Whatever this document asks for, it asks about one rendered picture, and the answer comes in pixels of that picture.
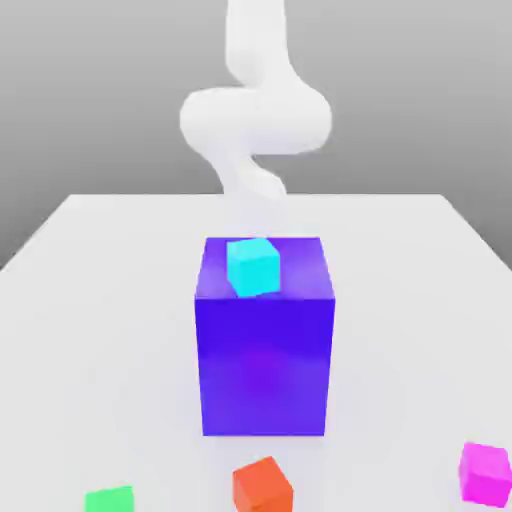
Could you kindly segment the small cyan cube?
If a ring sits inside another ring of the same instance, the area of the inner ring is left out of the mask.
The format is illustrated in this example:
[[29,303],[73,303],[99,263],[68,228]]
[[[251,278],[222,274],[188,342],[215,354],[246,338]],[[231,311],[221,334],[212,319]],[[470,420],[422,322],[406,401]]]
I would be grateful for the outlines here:
[[255,297],[281,289],[279,251],[266,238],[226,243],[227,280],[238,297]]

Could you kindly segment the large purple box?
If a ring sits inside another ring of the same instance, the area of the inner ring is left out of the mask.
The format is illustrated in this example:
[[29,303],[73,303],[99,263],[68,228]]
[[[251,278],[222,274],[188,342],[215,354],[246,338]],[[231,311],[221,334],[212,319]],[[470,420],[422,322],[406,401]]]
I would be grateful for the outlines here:
[[206,436],[325,432],[335,293],[319,238],[272,239],[281,289],[240,298],[227,239],[205,241],[194,297]]

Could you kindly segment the small green cube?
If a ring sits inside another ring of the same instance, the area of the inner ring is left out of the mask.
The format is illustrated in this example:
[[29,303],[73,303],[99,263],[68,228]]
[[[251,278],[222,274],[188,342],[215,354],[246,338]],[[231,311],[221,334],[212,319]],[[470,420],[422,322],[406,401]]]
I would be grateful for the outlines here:
[[133,488],[122,486],[88,492],[84,512],[135,512]]

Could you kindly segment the small magenta cube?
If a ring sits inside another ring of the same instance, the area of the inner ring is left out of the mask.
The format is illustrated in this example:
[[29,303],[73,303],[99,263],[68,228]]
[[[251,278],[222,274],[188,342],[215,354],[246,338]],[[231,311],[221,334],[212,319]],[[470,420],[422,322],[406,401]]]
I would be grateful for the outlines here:
[[466,442],[458,476],[463,501],[506,506],[512,491],[512,466],[504,448]]

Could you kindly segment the small orange cube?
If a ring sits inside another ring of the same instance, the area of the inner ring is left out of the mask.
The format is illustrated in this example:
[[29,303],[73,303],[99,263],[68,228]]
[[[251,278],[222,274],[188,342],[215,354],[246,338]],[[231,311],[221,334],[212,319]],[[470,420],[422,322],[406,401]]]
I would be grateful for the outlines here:
[[234,470],[232,494],[237,512],[293,512],[293,487],[272,456]]

